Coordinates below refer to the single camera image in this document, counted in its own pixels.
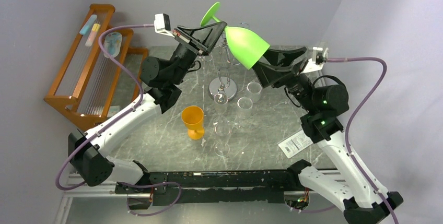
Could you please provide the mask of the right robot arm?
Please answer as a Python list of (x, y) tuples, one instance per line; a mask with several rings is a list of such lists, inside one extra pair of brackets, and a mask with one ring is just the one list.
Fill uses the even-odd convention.
[(307, 74), (320, 70), (329, 61), (327, 47), (302, 47), (295, 50), (268, 49), (265, 62), (257, 61), (254, 70), (262, 87), (283, 87), (306, 111), (301, 117), (304, 134), (334, 163), (345, 184), (323, 175), (302, 160), (289, 167), (287, 183), (293, 190), (313, 190), (340, 209), (348, 223), (380, 223), (403, 203), (400, 193), (388, 190), (368, 169), (349, 141), (349, 126), (338, 117), (348, 111), (346, 85), (329, 76), (332, 85), (317, 86)]

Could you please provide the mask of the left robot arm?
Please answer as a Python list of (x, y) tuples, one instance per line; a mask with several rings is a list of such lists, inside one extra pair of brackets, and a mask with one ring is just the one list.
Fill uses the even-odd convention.
[(177, 26), (168, 31), (179, 44), (168, 60), (149, 56), (142, 61), (140, 77), (135, 79), (139, 88), (136, 99), (98, 126), (69, 134), (69, 156), (62, 167), (71, 164), (83, 181), (63, 186), (57, 178), (56, 187), (68, 191), (113, 180), (128, 184), (137, 193), (146, 191), (149, 187), (147, 169), (138, 161), (116, 159), (110, 153), (133, 130), (176, 104), (181, 95), (178, 85), (188, 73), (196, 71), (198, 54), (209, 54), (226, 26), (226, 22), (220, 21), (199, 28)]

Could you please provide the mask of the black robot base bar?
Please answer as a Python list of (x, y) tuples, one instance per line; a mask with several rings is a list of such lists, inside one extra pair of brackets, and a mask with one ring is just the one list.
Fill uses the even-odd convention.
[(302, 192), (288, 169), (211, 172), (151, 172), (135, 186), (118, 182), (116, 194), (140, 198), (152, 193), (154, 206), (219, 202), (285, 202), (285, 193)]

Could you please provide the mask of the orange plastic wine glass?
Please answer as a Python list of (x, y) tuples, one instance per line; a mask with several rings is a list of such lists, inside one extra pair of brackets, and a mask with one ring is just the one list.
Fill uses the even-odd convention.
[(204, 136), (204, 112), (200, 107), (196, 105), (186, 107), (181, 113), (181, 120), (192, 140), (198, 140)]

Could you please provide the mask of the green plastic wine glass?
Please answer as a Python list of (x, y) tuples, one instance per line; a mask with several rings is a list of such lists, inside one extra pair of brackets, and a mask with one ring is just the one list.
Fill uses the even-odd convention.
[(224, 34), (231, 53), (246, 69), (267, 67), (260, 62), (260, 58), (270, 48), (270, 44), (250, 29), (228, 26), (225, 21), (218, 19), (215, 15), (219, 7), (220, 2), (215, 2), (203, 16), (200, 25), (203, 27), (210, 20), (214, 20), (213, 25), (218, 27), (215, 31), (215, 41)]

